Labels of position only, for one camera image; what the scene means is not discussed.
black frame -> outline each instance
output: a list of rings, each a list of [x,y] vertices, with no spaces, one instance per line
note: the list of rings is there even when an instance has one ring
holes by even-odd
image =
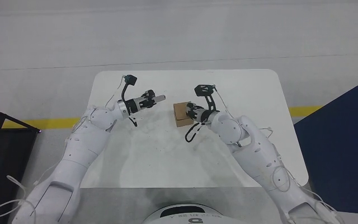
[[[2,128],[5,120],[22,125],[23,128]],[[40,129],[0,112],[0,204],[16,199],[19,187],[7,180],[6,175],[22,180],[39,133]],[[0,214],[10,211],[13,205],[0,208]],[[9,217],[1,217],[0,224],[6,224]]]

gray floor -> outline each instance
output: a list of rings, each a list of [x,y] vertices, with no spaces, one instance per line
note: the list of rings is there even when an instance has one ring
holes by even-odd
[[[357,11],[354,0],[0,0],[0,111],[79,117],[98,72],[153,69],[269,68],[289,106],[324,105],[358,83]],[[39,135],[25,185],[69,133]]]

yellow stripe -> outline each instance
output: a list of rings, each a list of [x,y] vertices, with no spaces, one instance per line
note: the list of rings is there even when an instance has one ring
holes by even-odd
[[[60,129],[72,128],[79,118],[54,118],[54,119],[38,119],[38,120],[22,120],[23,122],[37,127],[39,129]],[[21,125],[11,121],[4,122],[3,128],[22,128]]]
[[[291,117],[308,116],[322,106],[293,106],[289,108]]]
[[[321,106],[293,106],[289,108],[291,117],[308,116],[321,108]],[[39,129],[61,129],[72,128],[80,118],[54,118],[23,120],[23,122]],[[11,121],[4,122],[3,128],[21,128],[22,126]]]

blue panel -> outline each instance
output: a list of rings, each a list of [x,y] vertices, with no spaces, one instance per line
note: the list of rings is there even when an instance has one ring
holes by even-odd
[[[294,127],[311,187],[336,210],[358,213],[358,86]]]

white robot body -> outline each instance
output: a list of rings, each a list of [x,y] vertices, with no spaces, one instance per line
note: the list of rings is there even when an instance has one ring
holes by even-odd
[[[127,76],[127,81],[131,85],[134,85],[135,80],[133,76]],[[210,88],[212,91],[213,87],[215,86],[199,85],[195,88],[197,95],[206,96],[211,109],[205,110],[190,102],[187,105],[187,114],[218,134],[242,169],[257,181],[274,201],[282,223],[296,223],[293,220],[292,211],[296,211],[302,205],[307,205],[306,217],[318,215],[320,223],[325,221],[340,224],[336,214],[301,190],[286,170],[275,146],[253,121],[246,116],[233,118],[229,113],[216,110],[213,101],[207,98]],[[105,148],[115,122],[128,118],[130,113],[151,108],[156,102],[164,100],[165,96],[155,97],[154,92],[149,90],[141,97],[129,101],[124,101],[124,92],[122,92],[122,99],[114,103],[112,108],[89,108],[74,126],[72,134],[66,141],[62,160],[53,173],[37,185],[26,198],[35,207],[37,224],[69,223],[79,205],[81,181],[88,167]],[[241,146],[239,141],[248,137],[251,138],[251,142]],[[32,206],[27,203],[23,204],[12,223],[30,223],[29,220],[33,219],[34,213]],[[187,204],[160,209],[144,221],[144,224],[164,223],[245,224],[222,216],[209,207]]]
[[[247,224],[223,216],[218,211],[201,204],[178,204],[157,210],[143,224]]]

